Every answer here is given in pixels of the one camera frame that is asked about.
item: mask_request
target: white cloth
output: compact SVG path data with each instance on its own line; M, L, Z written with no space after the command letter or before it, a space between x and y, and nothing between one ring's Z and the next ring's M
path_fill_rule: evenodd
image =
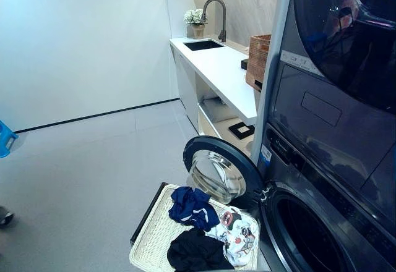
M259 241L257 221L232 206L225 208L218 218L220 224L206 235L225 243L224 256L233 266L247 265Z

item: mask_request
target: blue plastic stool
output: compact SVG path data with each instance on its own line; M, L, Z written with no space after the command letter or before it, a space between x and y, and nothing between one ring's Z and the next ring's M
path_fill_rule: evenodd
M11 131L2 121L0 121L0 158L10 154L7 144L10 139L17 139L19 136Z

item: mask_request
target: dryer door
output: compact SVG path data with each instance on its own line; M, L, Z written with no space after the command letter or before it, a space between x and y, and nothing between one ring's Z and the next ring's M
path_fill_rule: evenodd
M242 209L257 206L263 189L260 173L232 144L215 137L198 136L186 144L183 160L193 186L216 201Z
M357 100L396 114L396 0L294 0L316 67Z

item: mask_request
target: gray faucet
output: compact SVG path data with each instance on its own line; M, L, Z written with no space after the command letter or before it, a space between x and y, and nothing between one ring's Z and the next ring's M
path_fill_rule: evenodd
M222 42L225 42L225 3L223 0L208 0L205 2L204 5L204 11L202 12L202 17L200 19L201 23L204 23L206 21L206 7L208 6L209 3L217 1L219 2L222 7L223 7L223 30L220 32L220 35L218 36L218 39L220 39Z

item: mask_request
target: door glass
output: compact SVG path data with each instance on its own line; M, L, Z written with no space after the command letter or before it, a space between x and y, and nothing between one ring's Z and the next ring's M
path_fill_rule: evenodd
M352 97L396 114L396 0L294 0L304 47Z
M188 183L190 182L224 204L242 196L246 191L246 182L235 165L222 155L208 150L194 153Z

